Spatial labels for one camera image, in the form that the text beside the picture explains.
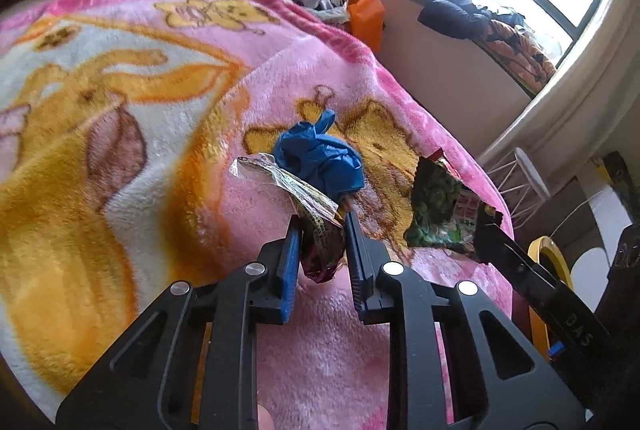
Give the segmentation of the person's left hand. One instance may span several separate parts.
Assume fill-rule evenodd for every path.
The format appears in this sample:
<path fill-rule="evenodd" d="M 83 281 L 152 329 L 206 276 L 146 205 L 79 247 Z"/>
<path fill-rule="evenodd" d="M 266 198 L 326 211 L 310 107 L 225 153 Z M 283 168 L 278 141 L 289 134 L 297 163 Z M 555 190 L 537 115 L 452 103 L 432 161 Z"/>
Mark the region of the person's left hand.
<path fill-rule="evenodd" d="M 274 430 L 276 428 L 271 414 L 260 404 L 257 405 L 257 416 L 258 430 Z"/>

